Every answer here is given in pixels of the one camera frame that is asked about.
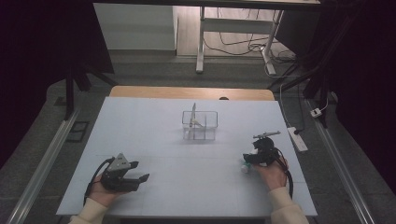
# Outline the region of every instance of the wooden floor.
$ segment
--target wooden floor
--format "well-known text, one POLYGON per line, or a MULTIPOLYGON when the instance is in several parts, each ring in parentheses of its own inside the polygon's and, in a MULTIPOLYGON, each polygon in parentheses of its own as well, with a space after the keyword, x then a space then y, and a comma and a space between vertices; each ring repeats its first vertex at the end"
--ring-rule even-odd
MULTIPOLYGON (((177 27, 177 55, 178 56, 196 56, 199 39, 200 27, 200 8, 199 7, 177 7, 178 27, 177 27)), ((225 19, 239 19, 239 20, 261 20, 271 21, 274 16, 273 10, 263 9, 247 9, 247 8, 224 8, 224 7, 207 7, 205 9, 206 18, 225 18, 225 19)), ((268 35, 253 35, 252 34, 231 34, 231 33, 209 33, 205 32, 204 39, 207 44, 205 46, 205 56, 239 56, 239 57, 261 57, 259 52, 248 52, 248 42, 241 44, 228 45, 230 43, 251 41, 251 44, 265 44, 268 35)), ((280 51, 287 50, 280 43, 274 43, 272 50, 275 55, 280 51)))

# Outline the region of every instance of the person's right hand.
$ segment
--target person's right hand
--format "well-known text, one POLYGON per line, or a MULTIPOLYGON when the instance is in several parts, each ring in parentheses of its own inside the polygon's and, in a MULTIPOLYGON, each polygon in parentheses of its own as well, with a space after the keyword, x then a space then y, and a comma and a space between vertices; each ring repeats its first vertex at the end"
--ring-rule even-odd
MULTIPOLYGON (((283 157, 279 158, 288 167, 288 162, 283 157)), ((253 164, 254 168, 260 173, 262 180, 267 184, 270 190, 278 189, 286 186, 287 177, 282 167, 274 161, 269 166, 261 166, 253 164)))

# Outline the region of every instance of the person's left hand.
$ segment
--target person's left hand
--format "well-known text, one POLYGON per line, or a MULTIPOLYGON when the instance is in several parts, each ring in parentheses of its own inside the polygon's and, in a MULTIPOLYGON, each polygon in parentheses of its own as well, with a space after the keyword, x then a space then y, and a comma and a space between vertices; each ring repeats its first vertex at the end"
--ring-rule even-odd
POLYGON ((99 175, 95 178, 92 185, 91 194, 89 196, 92 200, 96 201, 97 203, 105 207, 109 207, 117 197, 119 197, 122 194, 128 193, 128 192, 114 192, 105 189, 105 187, 103 187, 102 183, 100 182, 101 177, 102 175, 99 175))

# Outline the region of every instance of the human hand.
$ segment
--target human hand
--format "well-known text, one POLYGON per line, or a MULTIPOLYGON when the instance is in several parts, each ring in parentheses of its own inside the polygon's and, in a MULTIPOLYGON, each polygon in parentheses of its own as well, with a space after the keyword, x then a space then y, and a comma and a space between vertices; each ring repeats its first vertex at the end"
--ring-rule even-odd
POLYGON ((119 197, 122 194, 128 193, 128 192, 115 192, 105 189, 105 187, 103 187, 102 183, 100 182, 101 177, 102 175, 99 175, 94 179, 91 193, 89 196, 92 200, 96 201, 97 203, 105 207, 109 207, 117 197, 119 197))
MULTIPOLYGON (((288 167, 288 162, 285 158, 279 158, 288 167)), ((254 168, 259 172, 262 180, 267 184, 270 190, 278 189, 286 186, 287 176, 282 166, 277 161, 274 161, 269 166, 261 166, 253 164, 254 168)))

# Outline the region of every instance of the power adapter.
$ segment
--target power adapter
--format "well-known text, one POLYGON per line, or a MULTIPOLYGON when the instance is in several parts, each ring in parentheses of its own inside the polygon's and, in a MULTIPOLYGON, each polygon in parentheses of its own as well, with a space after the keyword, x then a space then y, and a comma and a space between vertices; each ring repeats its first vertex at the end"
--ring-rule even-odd
POLYGON ((314 118, 317 118, 321 115, 321 111, 319 110, 319 108, 316 108, 314 110, 311 110, 311 116, 314 118))

